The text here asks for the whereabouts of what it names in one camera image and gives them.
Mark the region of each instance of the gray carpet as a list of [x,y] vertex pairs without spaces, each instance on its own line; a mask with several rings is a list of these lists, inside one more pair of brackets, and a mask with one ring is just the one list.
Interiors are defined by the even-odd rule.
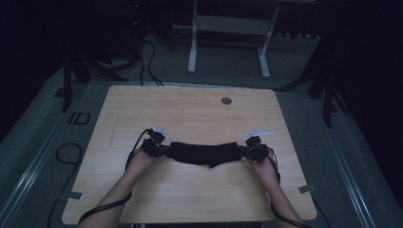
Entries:
[[[183,40],[171,44],[154,43],[157,52],[151,68],[154,75],[164,83],[261,88],[283,86],[300,75],[317,44],[317,40],[310,38],[292,40],[288,37],[275,37],[267,54],[272,78],[263,80],[254,49],[217,48],[208,42],[199,46],[196,73],[188,74],[189,45],[185,37]],[[151,46],[144,46],[146,61],[151,54]],[[138,68],[134,68],[123,73],[122,76],[130,79],[125,84],[138,85],[139,72]],[[85,151],[106,92],[110,85],[118,84],[104,77],[94,77],[90,85],[74,84],[74,104],[67,114],[61,114],[62,100],[53,98],[61,82],[61,71],[49,78],[26,114],[0,144],[0,203],[5,205],[29,163],[51,138],[47,162],[12,218],[10,227],[46,227],[52,203],[61,194],[74,166],[56,160],[57,148],[64,143],[75,142]],[[278,101],[302,170],[308,183],[317,189],[313,192],[313,197],[333,227],[361,227],[350,198],[351,193],[347,191],[345,180],[336,164],[335,149],[328,137],[328,129],[317,114],[322,101],[309,99],[305,95],[308,86],[309,83],[287,93],[278,93]],[[72,112],[90,114],[89,124],[68,124]],[[54,130],[58,123],[62,123],[62,127]],[[376,227],[401,227],[401,209],[383,180],[354,119],[350,114],[339,111],[332,114],[332,123],[332,133],[335,134],[338,146],[353,171],[357,186],[368,202],[368,209],[374,217]],[[76,160],[77,150],[72,146],[67,147],[63,155],[66,159]],[[65,198],[63,195],[56,205],[50,227],[66,227],[61,221],[66,205]],[[326,227],[320,213],[316,219],[307,223],[314,227]],[[275,222],[265,222],[264,227],[277,225]]]

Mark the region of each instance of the dark background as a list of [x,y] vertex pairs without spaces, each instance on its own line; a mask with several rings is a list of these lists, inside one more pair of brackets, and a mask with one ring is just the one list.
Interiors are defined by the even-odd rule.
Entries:
[[[141,8],[135,13],[169,39],[171,25],[190,25],[191,2],[143,4],[138,1]],[[201,10],[214,13],[222,2],[227,4],[228,14],[248,16],[254,4],[258,6],[264,1],[256,1],[249,10],[230,1],[205,1]],[[319,4],[283,4],[275,32],[294,37],[298,34],[322,37],[310,67],[322,67],[326,61],[337,59],[336,87],[403,205],[400,167],[403,3],[397,0],[353,2],[322,0]],[[332,5],[338,3],[344,7]],[[265,11],[255,9],[257,17],[270,17]],[[127,37],[125,30],[130,21],[127,15],[125,1],[103,0],[95,5],[91,0],[1,0],[0,139],[18,121],[46,79],[60,69],[67,52],[82,51],[93,59],[107,62],[112,49],[125,49],[116,44],[124,43]],[[137,35],[132,34],[130,39],[140,39]],[[336,58],[338,48],[342,51]]]

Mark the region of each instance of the black cable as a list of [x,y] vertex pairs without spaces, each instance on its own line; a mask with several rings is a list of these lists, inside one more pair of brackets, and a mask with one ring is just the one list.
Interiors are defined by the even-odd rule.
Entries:
[[287,222],[288,224],[291,224],[291,225],[293,225],[295,227],[312,228],[309,225],[305,225],[304,223],[297,222],[297,221],[294,221],[294,220],[291,220],[289,218],[286,218],[286,217],[282,216],[281,214],[278,213],[278,211],[273,206],[273,203],[271,203],[271,202],[270,202],[270,208],[272,209],[273,215],[275,215],[275,217],[277,219],[280,219],[280,220],[282,220],[284,222]]
[[[69,145],[74,145],[78,148],[78,152],[79,152],[79,158],[77,161],[64,161],[60,158],[60,151],[62,151],[63,148],[69,146]],[[59,202],[60,197],[62,197],[63,193],[66,191],[66,188],[68,186],[68,184],[71,182],[71,179],[74,177],[74,174],[77,172],[77,168],[78,166],[81,164],[81,162],[83,161],[83,149],[81,148],[81,146],[75,142],[68,142],[66,144],[63,144],[62,146],[60,146],[57,151],[56,151],[56,159],[57,161],[64,163],[64,164],[75,164],[74,166],[74,170],[71,172],[70,176],[68,177],[65,185],[62,188],[62,191],[60,193],[60,195],[57,197],[57,199],[53,202],[53,205],[51,207],[51,210],[48,214],[48,222],[47,222],[47,228],[50,227],[50,221],[51,221],[51,216],[53,215],[54,209],[57,205],[57,203]]]
[[[254,145],[255,145],[255,147],[257,147],[260,151],[262,151],[263,153],[266,153],[266,151],[265,151],[263,148],[261,148],[259,144],[254,143]],[[267,155],[267,159],[269,159],[270,163],[272,163],[273,168],[274,168],[275,171],[276,171],[276,174],[277,174],[277,177],[278,177],[278,183],[280,183],[280,174],[279,174],[279,172],[278,172],[278,160],[277,160],[277,156],[276,156],[276,154],[275,154],[275,151],[274,151],[272,148],[267,147],[267,149],[269,149],[269,150],[273,153],[273,157],[276,158],[276,161],[273,161],[273,159],[272,159],[269,155]],[[271,210],[272,210],[272,212],[273,212],[273,215],[274,215],[277,219],[280,219],[280,220],[282,220],[282,221],[284,221],[284,222],[287,222],[287,223],[289,223],[289,224],[291,224],[291,225],[293,225],[293,226],[296,226],[296,227],[311,228],[311,226],[309,226],[309,225],[305,225],[304,223],[297,222],[297,221],[294,221],[294,220],[292,220],[292,219],[289,219],[289,218],[286,218],[286,217],[282,216],[282,215],[275,209],[275,207],[273,206],[273,204],[272,204],[271,202],[270,202],[270,208],[271,208]]]
[[137,145],[139,144],[139,141],[142,139],[143,135],[145,134],[145,132],[147,132],[149,129],[146,129],[142,132],[142,134],[140,134],[139,139],[137,139],[136,143],[134,144],[133,150],[131,152],[134,152],[136,150]]
[[160,79],[158,79],[157,77],[155,77],[154,74],[153,74],[152,71],[151,71],[151,63],[152,63],[152,60],[154,59],[154,56],[155,56],[155,46],[154,46],[153,44],[151,44],[150,42],[146,41],[146,40],[144,40],[144,42],[145,42],[146,44],[152,46],[152,48],[153,48],[151,58],[150,58],[150,60],[149,60],[149,62],[148,62],[148,73],[149,73],[150,76],[154,79],[154,81],[156,82],[157,86],[160,86],[160,85],[163,86],[163,82],[161,82]]
[[323,216],[323,218],[326,221],[326,224],[328,225],[329,228],[332,228],[332,226],[330,225],[330,222],[328,220],[328,218],[326,217],[326,214],[323,212],[323,210],[319,207],[319,204],[317,204],[317,201],[314,199],[314,197],[312,197],[312,201],[314,202],[314,205],[317,207],[317,210],[319,210],[320,214]]
[[[130,153],[131,155],[129,156],[129,159],[128,159],[127,162],[126,162],[126,167],[127,167],[128,164],[130,163],[131,159],[132,159],[134,156],[136,156],[138,153],[140,153],[140,151],[138,151],[138,152],[135,153],[136,147],[137,147],[137,145],[139,144],[140,139],[143,137],[143,135],[145,134],[145,132],[147,132],[148,130],[149,130],[149,129],[146,129],[145,131],[143,131],[142,134],[140,134],[139,139],[137,139],[136,143],[134,144],[133,150],[132,150],[131,153]],[[111,202],[111,203],[109,203],[109,204],[102,205],[102,206],[99,206],[99,207],[95,207],[95,208],[93,208],[93,209],[91,209],[91,210],[85,212],[85,213],[80,217],[78,223],[80,224],[84,219],[86,219],[86,218],[88,218],[88,217],[90,217],[90,216],[92,216],[92,215],[94,215],[94,214],[96,214],[96,213],[100,213],[100,212],[102,212],[102,211],[104,211],[104,210],[107,210],[107,209],[110,209],[110,208],[113,208],[113,207],[117,207],[117,206],[120,206],[120,205],[122,205],[122,204],[128,202],[128,201],[131,199],[131,196],[132,196],[132,192],[130,192],[130,193],[127,195],[127,197],[125,197],[124,199],[121,199],[121,200],[118,200],[118,201],[115,201],[115,202]]]
[[100,212],[102,212],[102,211],[104,211],[104,210],[110,209],[110,208],[112,208],[112,207],[117,207],[117,206],[120,206],[120,205],[122,205],[122,204],[128,202],[128,201],[131,199],[131,196],[132,196],[132,194],[131,194],[131,192],[130,192],[130,193],[127,195],[127,197],[125,197],[125,198],[122,199],[122,200],[115,201],[115,202],[111,202],[111,203],[109,203],[109,204],[102,205],[102,206],[99,206],[99,207],[95,207],[95,208],[93,208],[93,209],[91,209],[91,210],[85,212],[85,213],[80,217],[80,220],[78,221],[78,223],[80,224],[84,219],[86,219],[86,218],[88,218],[88,217],[90,217],[90,216],[92,216],[92,215],[94,215],[94,214],[96,214],[96,213],[100,213]]

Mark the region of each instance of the metal frame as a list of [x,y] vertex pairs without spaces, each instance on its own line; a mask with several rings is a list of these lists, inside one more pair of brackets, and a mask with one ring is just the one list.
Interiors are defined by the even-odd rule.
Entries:
[[258,48],[258,57],[261,68],[261,76],[264,79],[270,78],[269,67],[267,66],[266,51],[270,38],[273,34],[280,7],[275,7],[271,20],[245,19],[233,17],[220,17],[210,15],[198,15],[198,1],[193,1],[193,25],[192,25],[192,46],[190,48],[189,65],[187,71],[196,71],[196,60],[198,54],[197,32],[199,30],[213,30],[223,32],[236,32],[245,34],[264,35],[263,45]]

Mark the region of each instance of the hand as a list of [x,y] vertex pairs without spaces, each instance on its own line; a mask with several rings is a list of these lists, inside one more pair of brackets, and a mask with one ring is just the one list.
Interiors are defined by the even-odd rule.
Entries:
[[130,161],[125,174],[134,175],[135,177],[141,176],[149,167],[151,167],[159,158],[150,157],[141,149],[138,148],[134,151],[135,156]]
[[[269,149],[269,157],[273,160],[273,149]],[[267,187],[267,184],[278,184],[278,177],[276,168],[269,161],[269,158],[265,158],[261,163],[255,161],[248,161],[256,175],[260,179],[261,183]]]

